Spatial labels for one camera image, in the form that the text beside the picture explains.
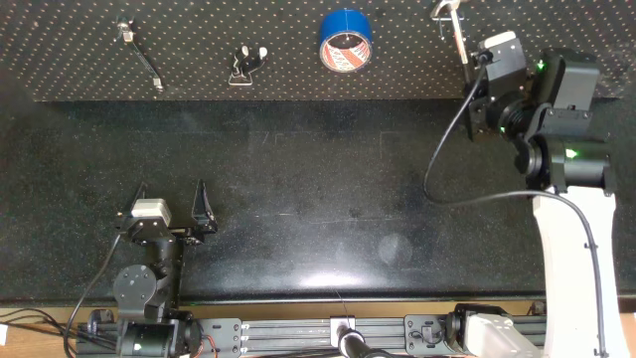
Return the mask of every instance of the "wooden surface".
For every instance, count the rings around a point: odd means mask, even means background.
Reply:
[[[362,317],[400,317],[418,313],[445,313],[454,307],[456,302],[409,302],[409,303],[347,303],[349,314]],[[512,314],[525,314],[529,302],[490,302],[501,305]],[[325,318],[343,314],[342,304],[302,303],[302,304],[260,304],[238,306],[198,306],[184,307],[195,312],[197,317],[238,317],[242,320],[254,319],[298,319]],[[79,312],[79,322],[85,322],[88,313],[94,308],[85,308]],[[0,308],[0,314],[13,309]],[[45,308],[49,314],[59,321],[68,319],[70,308]],[[634,313],[621,314],[623,330],[632,357],[636,357],[636,316]],[[39,328],[46,325],[34,324]],[[35,332],[9,327],[7,345],[0,346],[0,357],[20,358],[66,358],[62,338],[43,335]]]

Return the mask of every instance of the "perforated black board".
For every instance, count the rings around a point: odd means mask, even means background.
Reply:
[[[344,99],[459,97],[462,77],[448,22],[428,17],[432,1],[5,0],[0,57],[35,100]],[[322,19],[359,9],[374,54],[359,73],[335,74],[318,57]],[[507,30],[530,64],[545,47],[571,47],[602,64],[597,96],[625,96],[636,78],[636,16],[627,0],[472,0],[460,7],[469,49]],[[116,16],[135,17],[166,92],[116,35]],[[228,84],[241,44],[266,46],[271,62],[251,89]]]

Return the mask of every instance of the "roll of tape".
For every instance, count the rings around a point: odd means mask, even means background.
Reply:
[[[320,60],[331,71],[349,73],[371,59],[371,26],[356,10],[338,10],[320,27]]]

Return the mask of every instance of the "green light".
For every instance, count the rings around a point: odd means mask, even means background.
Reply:
[[[569,159],[575,157],[576,155],[578,155],[578,152],[575,150],[571,150],[571,149],[565,150],[565,156],[568,157]]]

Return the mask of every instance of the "black table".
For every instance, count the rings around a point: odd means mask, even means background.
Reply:
[[[634,100],[598,100],[619,191],[614,256],[636,293]],[[143,180],[189,218],[197,180],[220,231],[187,248],[185,303],[266,299],[488,299],[544,295],[528,200],[442,209],[422,175],[457,100],[5,102],[0,143],[0,303],[71,304],[95,274],[115,213]],[[438,197],[520,189],[512,145],[459,129],[431,176]],[[118,248],[88,303],[112,303]]]

